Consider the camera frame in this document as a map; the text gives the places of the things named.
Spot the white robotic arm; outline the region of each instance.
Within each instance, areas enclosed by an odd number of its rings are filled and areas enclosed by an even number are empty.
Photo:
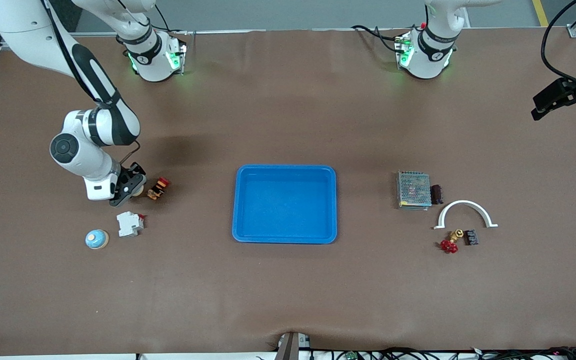
[[[128,49],[132,67],[144,80],[160,82],[184,72],[186,43],[155,30],[143,13],[155,0],[72,0],[117,32],[117,41]]]
[[[502,0],[425,0],[428,23],[412,29],[395,44],[397,61],[410,74],[430,79],[439,75],[453,54],[453,45],[466,23],[467,7],[487,7]]]
[[[146,182],[141,167],[126,169],[100,147],[135,142],[139,120],[90,50],[64,29],[50,2],[0,0],[0,34],[23,61],[75,78],[97,104],[66,115],[50,143],[54,161],[84,178],[91,200],[118,207],[137,194]]]

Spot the blue plastic tray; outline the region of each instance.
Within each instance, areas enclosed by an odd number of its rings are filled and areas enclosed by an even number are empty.
[[[332,243],[337,237],[335,171],[325,165],[240,167],[232,235],[246,243]]]

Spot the brass valve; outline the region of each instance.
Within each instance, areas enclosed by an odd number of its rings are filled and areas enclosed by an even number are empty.
[[[458,228],[457,230],[450,233],[450,242],[454,243],[462,237],[464,237],[464,230]]]

